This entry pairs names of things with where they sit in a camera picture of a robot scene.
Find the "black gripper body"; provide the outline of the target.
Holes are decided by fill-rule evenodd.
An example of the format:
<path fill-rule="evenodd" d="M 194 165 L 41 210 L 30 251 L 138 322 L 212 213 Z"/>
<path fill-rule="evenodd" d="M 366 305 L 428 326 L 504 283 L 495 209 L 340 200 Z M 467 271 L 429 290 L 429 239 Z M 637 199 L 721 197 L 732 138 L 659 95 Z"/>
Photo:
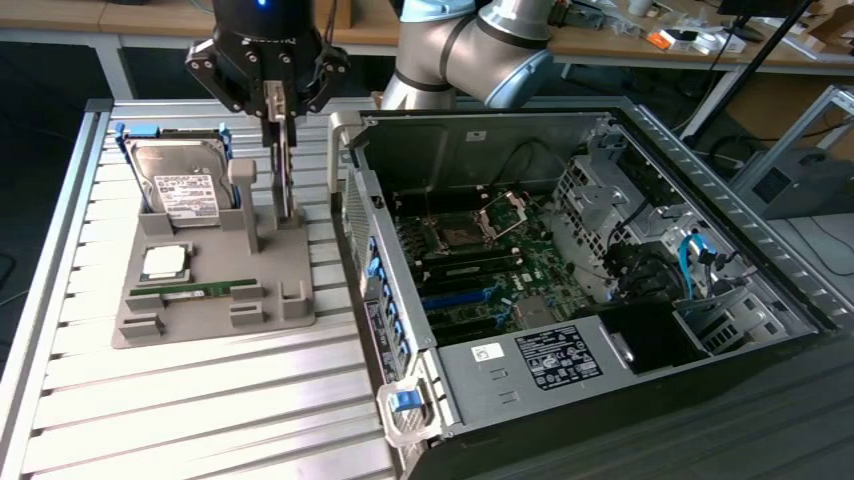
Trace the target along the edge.
<path fill-rule="evenodd" d="M 218 59 L 254 82 L 308 82 L 321 51 L 310 1 L 214 1 L 212 40 Z"/>

